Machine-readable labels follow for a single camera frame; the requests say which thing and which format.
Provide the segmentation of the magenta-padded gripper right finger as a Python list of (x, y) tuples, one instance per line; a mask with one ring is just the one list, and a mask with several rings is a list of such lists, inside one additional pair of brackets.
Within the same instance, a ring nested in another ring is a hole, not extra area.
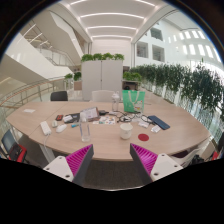
[(155, 154), (150, 150), (130, 144), (130, 155), (137, 167), (138, 174), (144, 185), (168, 176), (182, 169), (178, 163), (167, 154)]

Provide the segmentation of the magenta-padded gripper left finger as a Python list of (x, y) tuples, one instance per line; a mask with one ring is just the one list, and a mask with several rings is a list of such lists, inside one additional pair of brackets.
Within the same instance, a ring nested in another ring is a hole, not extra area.
[(93, 155), (93, 145), (90, 144), (66, 157), (56, 157), (44, 170), (81, 186)]

